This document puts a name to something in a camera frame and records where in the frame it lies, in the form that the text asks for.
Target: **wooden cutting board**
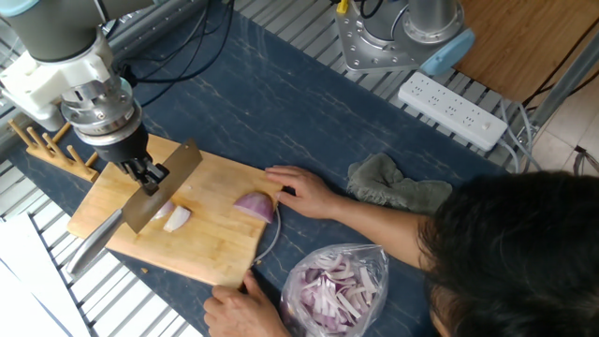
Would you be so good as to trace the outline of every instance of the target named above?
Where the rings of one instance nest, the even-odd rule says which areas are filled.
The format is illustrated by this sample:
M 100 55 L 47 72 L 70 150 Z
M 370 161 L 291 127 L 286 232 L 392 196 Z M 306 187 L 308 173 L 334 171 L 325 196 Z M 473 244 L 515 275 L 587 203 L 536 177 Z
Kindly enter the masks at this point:
M 161 163 L 178 145 L 150 135 L 148 153 L 154 162 Z M 202 162 L 171 199 L 192 212 L 185 225 L 168 233 L 162 229 L 166 216 L 136 234 L 125 224 L 107 247 L 210 285 L 237 287 L 256 256 L 266 224 L 233 209 L 233 203 L 254 191 L 275 200 L 274 194 L 282 186 L 266 180 L 260 169 L 201 154 Z M 68 231 L 86 238 L 138 188 L 131 178 L 108 164 L 68 223 Z

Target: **power outlet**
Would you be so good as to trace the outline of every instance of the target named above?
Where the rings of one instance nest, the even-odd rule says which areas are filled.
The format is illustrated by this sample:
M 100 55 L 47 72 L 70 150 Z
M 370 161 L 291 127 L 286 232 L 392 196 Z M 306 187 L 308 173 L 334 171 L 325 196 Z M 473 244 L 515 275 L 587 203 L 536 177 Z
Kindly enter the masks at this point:
M 398 98 L 484 151 L 507 129 L 504 121 L 419 72 L 402 85 Z

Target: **plastic bag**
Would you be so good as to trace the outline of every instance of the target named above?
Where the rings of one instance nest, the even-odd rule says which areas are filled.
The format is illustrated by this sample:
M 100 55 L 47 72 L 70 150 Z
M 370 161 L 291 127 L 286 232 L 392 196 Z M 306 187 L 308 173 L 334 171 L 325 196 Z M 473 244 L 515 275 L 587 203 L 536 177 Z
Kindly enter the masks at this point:
M 368 273 L 370 283 L 362 280 L 364 272 Z M 382 246 L 331 245 L 312 252 L 291 270 L 281 297 L 282 316 L 294 336 L 307 330 L 316 337 L 359 337 L 381 314 L 387 292 L 388 258 Z M 348 302 L 356 305 L 354 313 L 356 308 L 364 309 L 364 303 L 366 310 L 363 314 L 358 311 L 359 317 L 355 317 L 347 310 L 347 304 L 351 304 Z

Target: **sliced onion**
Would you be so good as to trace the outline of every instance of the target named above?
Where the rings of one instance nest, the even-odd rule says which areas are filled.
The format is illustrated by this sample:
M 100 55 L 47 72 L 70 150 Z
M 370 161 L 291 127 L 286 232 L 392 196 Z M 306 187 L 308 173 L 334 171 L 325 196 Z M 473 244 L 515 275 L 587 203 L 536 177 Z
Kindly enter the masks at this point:
M 354 273 L 347 270 L 347 271 L 337 271 L 337 272 L 328 272 L 327 271 L 327 276 L 331 279 L 331 280 L 344 280 L 347 278 L 350 278 L 352 276 L 354 276 Z
M 167 223 L 163 227 L 163 229 L 167 232 L 172 232 L 173 230 L 183 226 L 187 220 L 189 220 L 189 216 L 191 212 L 184 207 L 177 206 L 175 211 L 170 215 Z
M 160 208 L 160 210 L 158 210 L 158 212 L 156 212 L 156 214 L 153 215 L 152 219 L 150 221 L 153 220 L 157 220 L 160 219 L 162 217 L 165 217 L 167 214 L 169 214 L 170 212 L 172 212 L 172 210 L 175 209 L 175 204 L 172 203 L 172 201 L 167 201 L 166 204 L 164 204 L 164 206 L 162 206 Z
M 270 200 L 269 196 L 263 193 L 248 193 L 235 201 L 233 208 L 253 216 L 258 220 L 262 220 L 267 223 L 272 222 L 272 214 L 274 213 L 272 201 Z
M 343 254 L 321 256 L 299 275 L 300 302 L 326 334 L 344 336 L 369 313 L 376 287 L 366 267 Z
M 339 302 L 345 307 L 345 309 L 347 309 L 349 314 L 353 315 L 355 318 L 362 317 L 362 315 L 359 314 L 356 308 L 354 308 L 354 306 L 349 303 L 349 301 L 345 298 L 345 296 L 342 293 L 337 294 L 337 299 L 339 299 Z
M 364 285 L 364 287 L 366 287 L 366 291 L 368 291 L 371 294 L 375 293 L 376 287 L 374 286 L 373 280 L 371 280 L 371 277 L 368 274 L 366 267 L 361 267 L 359 269 L 359 275 L 362 278 L 362 284 Z

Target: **power strip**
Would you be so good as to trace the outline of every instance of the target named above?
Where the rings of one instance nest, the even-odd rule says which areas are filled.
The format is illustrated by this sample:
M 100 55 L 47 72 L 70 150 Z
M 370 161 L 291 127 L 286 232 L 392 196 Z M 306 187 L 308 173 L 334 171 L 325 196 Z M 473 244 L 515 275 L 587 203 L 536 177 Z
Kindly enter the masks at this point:
M 507 129 L 504 121 L 419 72 L 402 85 L 398 97 L 484 151 Z

